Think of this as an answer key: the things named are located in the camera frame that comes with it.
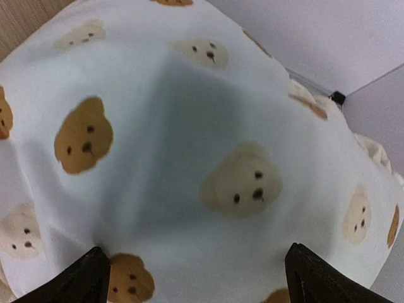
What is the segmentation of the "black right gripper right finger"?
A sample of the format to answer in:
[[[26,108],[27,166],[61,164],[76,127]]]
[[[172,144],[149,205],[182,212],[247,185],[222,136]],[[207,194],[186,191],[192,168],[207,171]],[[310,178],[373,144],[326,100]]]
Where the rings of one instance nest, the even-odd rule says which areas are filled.
[[[390,303],[347,278],[303,244],[291,245],[285,272],[292,303]]]

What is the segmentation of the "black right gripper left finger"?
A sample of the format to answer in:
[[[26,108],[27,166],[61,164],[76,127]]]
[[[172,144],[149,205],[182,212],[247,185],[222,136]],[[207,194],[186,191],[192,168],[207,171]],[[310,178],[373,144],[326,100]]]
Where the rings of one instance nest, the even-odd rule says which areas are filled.
[[[16,303],[106,303],[110,262],[95,246],[51,281],[15,300]]]

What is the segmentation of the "large bear print cushion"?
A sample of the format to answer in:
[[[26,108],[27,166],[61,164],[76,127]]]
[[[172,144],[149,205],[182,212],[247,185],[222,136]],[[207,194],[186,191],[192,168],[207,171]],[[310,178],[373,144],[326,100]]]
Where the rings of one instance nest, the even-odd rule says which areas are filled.
[[[276,302],[294,242],[370,287],[403,178],[206,1],[79,1],[1,63],[1,301],[94,246],[109,302]]]

